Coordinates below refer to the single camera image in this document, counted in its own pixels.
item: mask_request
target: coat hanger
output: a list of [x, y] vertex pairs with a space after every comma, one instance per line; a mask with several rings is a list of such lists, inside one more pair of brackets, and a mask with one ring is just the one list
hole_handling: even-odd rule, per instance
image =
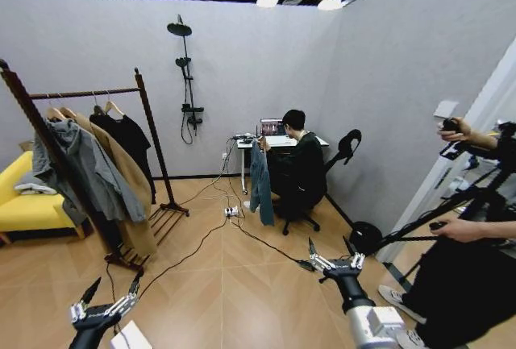
[[59, 111], [67, 118], [72, 118], [72, 119], [75, 119], [77, 117], [77, 115], [72, 111], [70, 110], [68, 107], [64, 107], [61, 103], [61, 107], [59, 109]]
[[59, 119], [60, 121], [66, 120], [66, 117], [61, 113], [56, 107], [52, 105], [52, 102], [50, 102], [50, 95], [47, 94], [48, 98], [48, 107], [47, 109], [47, 118], [48, 119]]
[[91, 94], [94, 96], [95, 98], [95, 106], [94, 106], [94, 114], [97, 114], [97, 115], [106, 115], [106, 112], [100, 107], [100, 105], [98, 104], [97, 102], [97, 95], [95, 95], [95, 92], [91, 92]]
[[105, 112], [106, 112], [106, 114], [107, 114], [107, 112], [108, 112], [109, 110], [111, 110], [111, 109], [115, 110], [117, 113], [119, 113], [119, 114], [120, 114], [120, 115], [122, 115], [122, 116], [124, 116], [124, 115], [125, 115], [125, 114], [124, 114], [124, 113], [119, 109], [119, 107], [118, 107], [118, 106], [116, 106], [116, 105], [115, 105], [115, 103], [111, 101], [110, 92], [109, 92], [109, 91], [107, 91], [107, 103], [106, 103], [106, 109], [104, 109], [104, 111], [105, 111]]

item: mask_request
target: electrical cable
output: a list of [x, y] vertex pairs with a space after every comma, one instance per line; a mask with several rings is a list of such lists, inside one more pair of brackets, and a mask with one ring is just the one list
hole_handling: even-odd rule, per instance
[[200, 197], [199, 199], [200, 200], [220, 200], [222, 198], [226, 198], [226, 197], [233, 197], [233, 198], [237, 198], [237, 196], [235, 196], [234, 194], [221, 194], [220, 196], [212, 196], [212, 197]]
[[213, 231], [216, 231], [222, 227], [224, 227], [227, 223], [227, 219], [228, 218], [225, 218], [224, 219], [224, 222], [220, 225], [220, 226], [216, 226], [215, 228], [212, 228], [206, 235], [204, 235], [201, 239], [201, 242], [199, 243], [198, 247], [189, 255], [183, 257], [181, 260], [179, 260], [177, 263], [171, 265], [171, 266], [168, 266], [165, 270], [163, 270], [158, 276], [156, 276], [153, 280], [150, 281], [150, 283], [145, 286], [145, 289], [142, 291], [142, 293], [139, 295], [138, 299], [141, 300], [142, 297], [144, 296], [144, 294], [147, 292], [147, 290], [149, 289], [149, 287], [151, 287], [151, 285], [158, 279], [160, 279], [168, 270], [171, 270], [172, 268], [175, 268], [177, 267], [179, 264], [183, 263], [185, 260], [187, 260], [189, 257], [195, 255], [202, 247], [202, 244], [204, 243], [204, 241], [208, 238], [208, 236], [211, 235], [211, 233]]
[[[184, 103], [186, 103], [186, 94], [187, 93], [188, 93], [188, 87], [186, 85], [186, 79], [185, 79], [185, 101], [184, 101]], [[188, 142], [185, 139], [185, 137], [184, 137], [185, 118], [186, 118], [186, 112], [183, 111], [183, 120], [181, 121], [181, 138], [183, 139], [184, 143], [186, 143], [187, 145], [191, 145], [192, 143], [194, 143], [194, 138], [192, 136], [192, 132], [190, 131], [190, 126], [188, 124], [188, 119], [186, 119], [186, 128], [188, 129], [188, 134], [190, 136], [190, 141]]]
[[[229, 141], [231, 141], [233, 138], [229, 138], [227, 141], [226, 141], [226, 149], [227, 149], [227, 144], [229, 143]], [[188, 200], [186, 200], [185, 202], [180, 202], [179, 205], [182, 206], [184, 204], [186, 204], [187, 202], [191, 202], [193, 199], [197, 198], [202, 192], [204, 192], [206, 189], [208, 189], [209, 187], [211, 187], [213, 184], [215, 184], [218, 180], [220, 180], [220, 178], [222, 177], [222, 175], [224, 174], [224, 167], [225, 165], [227, 164], [227, 160], [229, 159], [230, 155], [231, 155], [231, 149], [229, 151], [229, 153], [227, 154], [227, 157], [226, 159], [224, 160], [224, 163], [223, 163], [223, 169], [221, 170], [220, 174], [218, 176], [216, 176], [216, 178], [214, 178], [212, 180], [211, 183], [209, 183], [208, 185], [204, 186], [201, 190], [199, 190], [196, 194], [194, 194], [191, 198], [189, 198]]]
[[[227, 159], [229, 159], [229, 155], [231, 154], [231, 150], [232, 150], [233, 147], [231, 147], [230, 149], [230, 152], [228, 153], [228, 157]], [[236, 191], [235, 191], [235, 188], [233, 188], [233, 184], [231, 183], [231, 178], [229, 177], [229, 171], [227, 170], [227, 163], [225, 163], [225, 166], [226, 166], [226, 173], [228, 175], [228, 178], [227, 178], [227, 181], [229, 182], [229, 185], [231, 187], [231, 190], [233, 191], [233, 194], [236, 196], [236, 198], [238, 199], [239, 201], [239, 204], [240, 204], [240, 211], [242, 212], [242, 215], [243, 215], [243, 219], [245, 219], [245, 212], [243, 210], [243, 205], [242, 205], [242, 200], [240, 199], [240, 197], [236, 194]], [[241, 230], [243, 232], [244, 235], [248, 236], [249, 238], [251, 239], [254, 239], [264, 245], [266, 245], [267, 247], [269, 248], [272, 248], [274, 251], [276, 252], [279, 252], [280, 254], [282, 254], [285, 258], [289, 259], [289, 260], [292, 260], [293, 262], [299, 264], [299, 266], [301, 266], [302, 268], [304, 268], [305, 270], [308, 270], [308, 271], [314, 271], [314, 267], [312, 266], [312, 264], [308, 261], [308, 260], [299, 260], [299, 259], [295, 259], [293, 258], [292, 256], [288, 255], [287, 253], [285, 253], [284, 251], [280, 250], [279, 248], [277, 247], [274, 247], [273, 245], [267, 243], [266, 241], [260, 239], [259, 237], [253, 235], [252, 233], [250, 233], [249, 231], [246, 231], [242, 228], [242, 225], [240, 224], [240, 218], [237, 219], [236, 221], [236, 227]]]
[[[229, 138], [228, 141], [226, 141], [226, 146], [228, 146], [229, 142], [232, 140], [232, 138]], [[227, 166], [228, 166], [228, 163], [229, 163], [229, 159], [230, 159], [230, 156], [231, 156], [231, 151], [233, 149], [233, 147], [235, 146], [235, 143], [232, 143], [228, 152], [227, 152], [227, 157], [226, 159], [224, 160], [224, 163], [223, 163], [223, 170], [221, 171], [220, 175], [215, 179], [213, 180], [210, 184], [208, 184], [207, 186], [205, 186], [204, 188], [202, 188], [194, 197], [190, 198], [188, 200], [188, 202], [192, 201], [194, 198], [198, 197], [198, 195], [204, 191], [206, 188], [208, 188], [210, 185], [213, 185], [220, 179], [220, 177], [223, 175], [224, 173], [224, 170], [226, 170], [227, 172]], [[233, 185], [231, 184], [231, 179], [230, 177], [228, 177], [228, 181], [229, 181], [229, 184], [231, 186], [231, 189], [233, 190], [233, 193], [235, 194], [234, 197], [236, 197], [238, 200], [239, 200], [239, 203], [240, 203], [240, 211], [242, 212], [242, 215], [243, 217], [242, 218], [245, 218], [245, 213], [243, 211], [243, 206], [242, 206], [242, 200], [240, 199], [240, 197], [236, 194], [236, 191], [235, 189], [233, 188]], [[229, 197], [230, 197], [230, 194], [223, 190], [223, 189], [219, 189], [219, 188], [216, 188], [217, 190], [221, 190], [223, 191], [226, 196], [228, 198], [228, 201], [229, 201]], [[152, 279], [150, 281], [150, 283], [144, 288], [144, 290], [141, 292], [141, 294], [139, 295], [139, 299], [141, 300], [141, 298], [144, 296], [144, 294], [147, 292], [147, 290], [151, 287], [151, 285], [156, 282], [156, 280], [160, 279], [168, 270], [171, 270], [172, 268], [175, 268], [177, 267], [178, 265], [180, 265], [181, 263], [183, 263], [185, 260], [187, 260], [188, 258], [190, 258], [191, 256], [195, 255], [202, 247], [202, 244], [204, 243], [204, 241], [211, 235], [211, 233], [213, 231], [216, 231], [220, 228], [223, 228], [226, 224], [227, 224], [227, 220], [230, 219], [230, 222], [231, 224], [234, 224], [232, 221], [231, 221], [231, 218], [229, 216], [226, 216], [225, 219], [224, 219], [224, 222], [220, 225], [220, 226], [217, 226], [215, 228], [212, 228], [210, 231], [208, 231], [208, 233], [206, 235], [204, 235], [201, 239], [201, 242], [199, 243], [198, 247], [190, 254], [188, 254], [187, 256], [183, 257], [182, 259], [180, 259], [177, 263], [171, 265], [171, 266], [168, 266], [165, 270], [163, 270], [158, 276], [156, 276], [154, 279]], [[308, 261], [308, 260], [299, 260], [299, 259], [295, 259], [293, 258], [292, 256], [288, 255], [287, 253], [285, 253], [284, 251], [280, 250], [279, 248], [276, 248], [274, 247], [273, 245], [265, 242], [264, 240], [258, 238], [257, 236], [251, 234], [250, 232], [244, 230], [242, 228], [242, 225], [240, 224], [240, 218], [237, 218], [237, 223], [236, 223], [236, 227], [239, 228], [240, 231], [242, 231], [246, 236], [256, 240], [256, 241], [259, 241], [261, 243], [263, 243], [264, 245], [266, 245], [267, 247], [270, 247], [272, 248], [273, 250], [279, 252], [280, 254], [282, 254], [285, 258], [289, 259], [289, 260], [292, 260], [293, 262], [297, 263], [300, 267], [304, 268], [305, 270], [308, 270], [308, 271], [314, 271], [314, 267], [312, 266], [312, 264]]]

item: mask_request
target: man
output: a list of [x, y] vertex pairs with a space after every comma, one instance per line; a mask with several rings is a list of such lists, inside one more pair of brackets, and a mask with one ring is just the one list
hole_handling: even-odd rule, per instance
[[[459, 131], [439, 131], [443, 140], [497, 148], [494, 137], [473, 131], [462, 118], [454, 120]], [[505, 185], [498, 192], [505, 196], [507, 205], [516, 203], [514, 175]], [[489, 222], [462, 220], [453, 212], [437, 218], [447, 225], [432, 233], [446, 238], [424, 255], [410, 291], [399, 293], [380, 286], [378, 291], [385, 300], [418, 322], [415, 330], [397, 335], [403, 349], [452, 349], [480, 338], [516, 314], [516, 249], [474, 243], [480, 239], [516, 239], [516, 218], [509, 213]]]
[[265, 137], [259, 142], [267, 152], [271, 190], [280, 196], [283, 209], [311, 208], [327, 191], [321, 143], [314, 133], [305, 130], [305, 113], [300, 110], [288, 111], [283, 126], [286, 134], [298, 142], [291, 153], [278, 154]]

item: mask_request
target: gray wall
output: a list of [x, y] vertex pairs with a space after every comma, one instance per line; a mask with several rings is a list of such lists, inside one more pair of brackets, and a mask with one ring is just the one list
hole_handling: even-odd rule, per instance
[[[230, 135], [254, 132], [260, 118], [281, 117], [291, 107], [305, 110], [313, 126], [339, 16], [308, 7], [173, 0], [0, 0], [0, 13], [0, 57], [31, 93], [133, 86], [137, 66], [169, 175], [217, 173]], [[183, 55], [182, 40], [166, 30], [178, 13], [193, 28], [187, 44], [194, 100], [206, 108], [193, 146], [180, 137], [184, 86], [174, 60]], [[148, 133], [137, 94], [113, 99]], [[94, 100], [65, 105], [90, 114]], [[32, 133], [3, 82], [0, 106], [4, 168], [19, 154], [16, 144]], [[149, 154], [158, 176], [156, 156]]]
[[432, 113], [456, 100], [463, 114], [516, 33], [516, 0], [358, 0], [341, 14], [318, 129], [364, 140], [329, 176], [353, 221], [390, 231], [443, 144]]

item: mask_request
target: wooden clothing rack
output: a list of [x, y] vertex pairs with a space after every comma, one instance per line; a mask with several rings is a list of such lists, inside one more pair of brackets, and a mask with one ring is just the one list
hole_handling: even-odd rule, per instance
[[[36, 99], [78, 98], [97, 95], [111, 95], [115, 93], [139, 92], [139, 96], [144, 106], [145, 115], [147, 117], [149, 129], [151, 130], [152, 142], [154, 143], [154, 148], [156, 149], [156, 154], [160, 163], [161, 174], [163, 175], [164, 184], [169, 196], [169, 203], [160, 204], [158, 209], [151, 214], [148, 220], [151, 223], [153, 234], [157, 239], [157, 244], [159, 245], [183, 215], [189, 216], [189, 211], [186, 208], [179, 206], [174, 200], [172, 187], [170, 186], [170, 181], [167, 174], [167, 168], [164, 163], [163, 152], [161, 151], [160, 139], [158, 138], [156, 125], [154, 124], [151, 107], [148, 102], [147, 91], [145, 90], [144, 79], [142, 78], [138, 69], [135, 69], [135, 79], [137, 86], [134, 88], [50, 94], [29, 94], [25, 90], [23, 83], [19, 80], [18, 75], [11, 71], [9, 69], [9, 65], [2, 59], [0, 59], [0, 69], [2, 70], [2, 78], [6, 82], [7, 87], [15, 96], [18, 104], [22, 107], [23, 112], [34, 127], [36, 134], [41, 138], [44, 146], [48, 149], [48, 153], [56, 167], [56, 172], [66, 178], [73, 192], [76, 194], [77, 199], [81, 203], [82, 208], [88, 215], [91, 222], [95, 225], [100, 237], [108, 246], [110, 253], [105, 257], [105, 260], [109, 263], [117, 264], [135, 271], [141, 270], [149, 256], [138, 256], [133, 250], [128, 249], [120, 244], [117, 245], [112, 241], [113, 239], [109, 237], [108, 230], [106, 229], [106, 217], [104, 216], [104, 213], [98, 212], [95, 209], [84, 187], [75, 177], [75, 172], [73, 171], [72, 166], [66, 158], [66, 155], [61, 151], [33, 102], [33, 100]], [[170, 222], [170, 219], [173, 218], [175, 214], [178, 214], [178, 217], [174, 222]]]

